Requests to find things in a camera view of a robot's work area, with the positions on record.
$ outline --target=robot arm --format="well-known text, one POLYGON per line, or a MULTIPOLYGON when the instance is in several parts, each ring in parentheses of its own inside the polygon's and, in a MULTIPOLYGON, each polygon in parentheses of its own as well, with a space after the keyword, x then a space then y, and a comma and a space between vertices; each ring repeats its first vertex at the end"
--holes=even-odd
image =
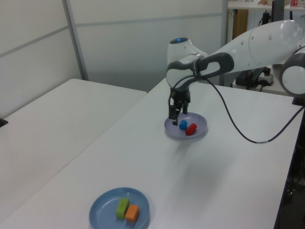
POLYGON ((187 113, 189 85, 223 73, 260 68, 287 60, 280 73, 285 90, 305 97, 305 38, 294 21, 277 21, 249 30, 208 55, 189 39, 170 42, 166 79, 171 87, 169 118, 177 125, 180 110, 187 113))

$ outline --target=blue block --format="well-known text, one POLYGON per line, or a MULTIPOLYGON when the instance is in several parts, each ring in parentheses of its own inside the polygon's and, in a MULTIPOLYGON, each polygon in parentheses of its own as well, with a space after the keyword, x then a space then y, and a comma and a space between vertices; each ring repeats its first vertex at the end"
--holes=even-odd
POLYGON ((180 128, 181 130, 186 130, 186 129, 187 129, 187 121, 182 120, 182 121, 180 122, 180 124, 179 124, 179 128, 180 128))

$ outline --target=plate rim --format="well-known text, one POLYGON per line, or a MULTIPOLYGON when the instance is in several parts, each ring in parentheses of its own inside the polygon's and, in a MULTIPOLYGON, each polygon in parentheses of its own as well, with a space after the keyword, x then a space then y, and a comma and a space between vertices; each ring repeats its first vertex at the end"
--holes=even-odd
POLYGON ((190 116, 191 116, 191 115, 197 115, 197 116, 199 116, 200 118, 202 118, 203 121, 206 123, 206 127, 205 127, 205 129, 203 130, 203 132, 202 132, 201 134, 199 134, 199 135, 190 135, 190 136, 187 136, 187 137, 180 137, 180 136, 175 136, 175 135, 173 135, 173 134, 166 128, 166 126, 165 126, 165 124, 166 124, 168 121, 171 121, 171 119, 168 118, 168 117, 165 119, 164 124, 163 124, 166 133, 169 134, 171 137, 175 137, 175 138, 179 138, 179 139, 192 139, 192 138, 198 138, 198 137, 201 137, 202 135, 204 135, 204 133, 205 133, 206 130, 208 129, 208 122, 207 122, 206 118, 203 117, 201 114, 197 114, 197 113, 194 113, 194 112, 188 112, 187 114, 190 114, 190 116))
POLYGON ((143 226, 145 226, 145 224, 149 221, 149 218, 150 218, 150 204, 149 204, 149 201, 147 199, 147 197, 139 190, 135 189, 135 188, 132 188, 132 187, 116 187, 116 188, 113 188, 111 190, 108 190, 106 192, 104 192, 103 194, 101 194, 99 197, 96 198, 96 200, 92 203, 91 207, 90 207, 90 210, 89 210, 89 222, 90 222, 90 226, 93 228, 93 229, 98 229, 96 228, 93 223, 92 223, 92 220, 91 220, 91 215, 94 214, 96 215, 96 212, 93 211, 93 206, 98 202, 98 200, 104 196, 104 195, 107 195, 108 193, 110 192, 114 192, 114 191, 118 191, 118 190, 131 190, 132 192, 135 191, 136 193, 140 194, 143 198, 144 198, 144 201, 147 203, 147 207, 148 207, 148 214, 146 216, 146 218, 144 219, 143 221, 143 224, 139 225, 139 228, 142 228, 143 226))

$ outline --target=green block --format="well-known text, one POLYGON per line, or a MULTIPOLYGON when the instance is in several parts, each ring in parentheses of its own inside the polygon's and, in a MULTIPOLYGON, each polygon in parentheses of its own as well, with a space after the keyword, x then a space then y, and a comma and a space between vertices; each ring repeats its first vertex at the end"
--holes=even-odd
POLYGON ((118 207, 116 208, 115 215, 117 218, 125 219, 125 214, 129 207, 129 199, 121 198, 118 207))

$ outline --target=blue plate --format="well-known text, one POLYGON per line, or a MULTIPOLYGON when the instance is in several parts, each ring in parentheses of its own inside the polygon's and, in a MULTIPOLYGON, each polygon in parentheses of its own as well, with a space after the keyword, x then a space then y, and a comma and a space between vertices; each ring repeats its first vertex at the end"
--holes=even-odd
POLYGON ((136 189, 115 188, 102 194, 92 204, 89 221, 94 229, 146 229, 149 225, 149 202, 136 189), (140 214, 135 223, 116 218, 115 211, 121 198, 129 198, 130 204, 139 206, 140 214))

